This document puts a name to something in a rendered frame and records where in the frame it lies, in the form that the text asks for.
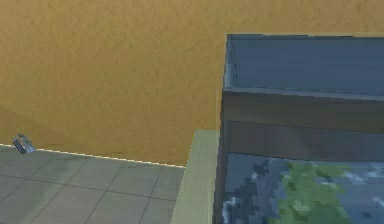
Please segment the pale green wooden cabinet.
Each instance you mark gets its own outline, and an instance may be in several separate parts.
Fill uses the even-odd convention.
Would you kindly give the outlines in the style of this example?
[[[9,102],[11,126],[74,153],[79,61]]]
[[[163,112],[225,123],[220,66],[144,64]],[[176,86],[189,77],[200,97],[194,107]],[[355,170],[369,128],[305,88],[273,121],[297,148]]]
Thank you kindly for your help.
[[[213,224],[219,133],[197,129],[170,224]]]

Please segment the dark blue-grey wooden box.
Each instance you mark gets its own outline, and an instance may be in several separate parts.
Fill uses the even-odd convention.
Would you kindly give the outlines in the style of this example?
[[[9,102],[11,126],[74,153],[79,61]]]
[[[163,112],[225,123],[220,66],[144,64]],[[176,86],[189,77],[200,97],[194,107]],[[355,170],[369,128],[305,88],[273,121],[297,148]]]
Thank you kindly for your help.
[[[384,37],[231,34],[212,224],[384,224]]]

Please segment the small grey metal object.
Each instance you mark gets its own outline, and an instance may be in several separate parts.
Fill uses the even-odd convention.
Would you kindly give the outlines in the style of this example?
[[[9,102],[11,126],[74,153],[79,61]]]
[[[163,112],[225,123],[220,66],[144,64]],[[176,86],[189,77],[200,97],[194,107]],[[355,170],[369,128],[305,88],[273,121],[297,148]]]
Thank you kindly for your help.
[[[32,153],[36,150],[36,148],[32,145],[32,142],[24,134],[18,134],[13,137],[12,142],[21,154]]]

